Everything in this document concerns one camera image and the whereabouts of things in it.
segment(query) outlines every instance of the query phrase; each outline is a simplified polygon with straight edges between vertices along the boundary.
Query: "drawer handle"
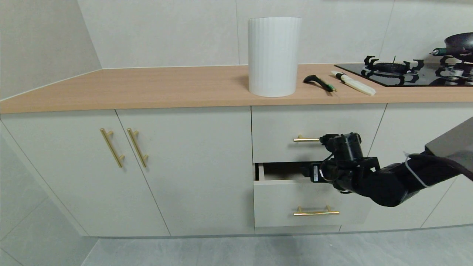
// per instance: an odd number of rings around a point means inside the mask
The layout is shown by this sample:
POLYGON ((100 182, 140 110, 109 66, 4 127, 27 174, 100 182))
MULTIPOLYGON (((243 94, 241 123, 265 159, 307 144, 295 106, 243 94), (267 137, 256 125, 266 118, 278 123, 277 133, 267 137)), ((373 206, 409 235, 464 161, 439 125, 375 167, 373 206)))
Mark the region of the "drawer handle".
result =
POLYGON ((126 131, 128 131, 128 134, 130 135, 131 142, 133 143, 133 146, 135 146, 136 153, 138 154, 138 157, 141 160, 141 164, 143 165, 144 168, 146 168, 146 160, 148 159, 148 156, 145 155, 143 156, 143 153, 141 153, 141 149, 138 146, 138 141, 136 140, 136 137, 138 137, 138 130, 133 132, 131 128, 127 128, 126 131))
POLYGON ((122 160, 125 158, 125 155, 118 156, 115 149, 114 149, 114 147, 110 143, 110 139, 109 139, 113 136, 114 132, 111 131, 111 130, 109 132, 106 132, 105 129, 103 129, 103 128, 100 129, 100 132, 102 133, 102 136, 104 137, 105 142, 108 145, 108 148, 112 152, 112 155, 114 156, 115 161, 117 161, 118 167, 122 168, 123 167, 122 160))
POLYGON ((326 212, 308 212, 304 213, 302 212, 302 207, 299 206, 297 207, 297 213, 293 213, 294 216, 313 216, 313 215, 331 215, 331 214, 340 214, 340 212, 337 211, 332 211, 329 205, 327 205, 327 211, 326 212))
POLYGON ((294 142, 320 142, 320 139, 306 139, 302 135, 297 136, 294 142))

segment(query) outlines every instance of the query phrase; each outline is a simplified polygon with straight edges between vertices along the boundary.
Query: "white knife handle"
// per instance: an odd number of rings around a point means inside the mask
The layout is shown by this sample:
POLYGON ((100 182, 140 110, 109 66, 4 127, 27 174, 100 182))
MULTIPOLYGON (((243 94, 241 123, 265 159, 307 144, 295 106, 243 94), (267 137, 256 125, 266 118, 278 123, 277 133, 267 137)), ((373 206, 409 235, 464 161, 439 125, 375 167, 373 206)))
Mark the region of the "white knife handle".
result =
POLYGON ((339 79, 345 83, 346 85, 354 88, 355 90, 361 92, 361 93, 364 93, 366 95, 370 95, 370 96, 373 96, 375 93, 376 93, 376 90, 373 89, 372 87, 366 85, 366 84, 363 84, 357 80, 354 80, 352 78, 350 78, 349 76, 347 76, 346 74, 344 73, 341 73, 341 72, 338 72, 338 71, 332 71, 332 74, 337 76, 337 74, 341 74, 341 76, 339 75, 339 79))

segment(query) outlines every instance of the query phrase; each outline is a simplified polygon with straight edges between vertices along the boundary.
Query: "frying pan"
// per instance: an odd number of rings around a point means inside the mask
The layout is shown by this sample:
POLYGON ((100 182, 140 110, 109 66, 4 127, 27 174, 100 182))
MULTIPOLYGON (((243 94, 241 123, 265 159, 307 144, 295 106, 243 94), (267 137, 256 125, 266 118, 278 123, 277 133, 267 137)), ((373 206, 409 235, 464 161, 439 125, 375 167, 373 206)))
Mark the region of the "frying pan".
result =
POLYGON ((473 63, 473 32, 452 35, 445 39, 445 48, 436 48, 433 56, 452 55, 453 57, 473 63))

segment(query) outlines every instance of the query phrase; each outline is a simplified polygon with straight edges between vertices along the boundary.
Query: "black glass cooktop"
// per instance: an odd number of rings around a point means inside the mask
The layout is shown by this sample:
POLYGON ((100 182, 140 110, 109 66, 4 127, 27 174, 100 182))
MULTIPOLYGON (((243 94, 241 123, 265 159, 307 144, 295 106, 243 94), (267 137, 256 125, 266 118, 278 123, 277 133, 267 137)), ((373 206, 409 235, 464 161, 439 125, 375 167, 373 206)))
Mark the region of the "black glass cooktop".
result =
POLYGON ((470 74, 473 73, 473 64, 442 66, 439 63, 412 62, 412 65, 419 66, 420 69, 417 69, 411 68, 410 62, 394 64, 368 62, 369 58, 365 60, 365 64, 336 64, 335 66, 385 87, 473 86, 473 75, 470 74))

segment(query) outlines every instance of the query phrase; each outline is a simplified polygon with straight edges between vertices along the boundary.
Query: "white cable tie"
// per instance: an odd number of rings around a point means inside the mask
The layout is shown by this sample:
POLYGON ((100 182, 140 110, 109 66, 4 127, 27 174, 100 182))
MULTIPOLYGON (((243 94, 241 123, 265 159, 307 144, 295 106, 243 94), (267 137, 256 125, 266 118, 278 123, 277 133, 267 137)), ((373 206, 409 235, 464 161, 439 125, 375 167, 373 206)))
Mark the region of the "white cable tie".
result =
POLYGON ((409 155, 410 155, 410 154, 404 151, 404 155, 406 156, 406 161, 405 161, 406 168, 412 173, 412 175, 413 175, 415 178, 417 178, 417 180, 419 181, 419 183, 421 183, 424 187, 431 187, 431 186, 426 185, 426 184, 420 179, 420 177, 419 177, 416 173, 414 173, 414 171, 412 170, 412 168, 411 168, 411 167, 409 166, 409 164, 407 163, 407 160, 409 159, 409 155))

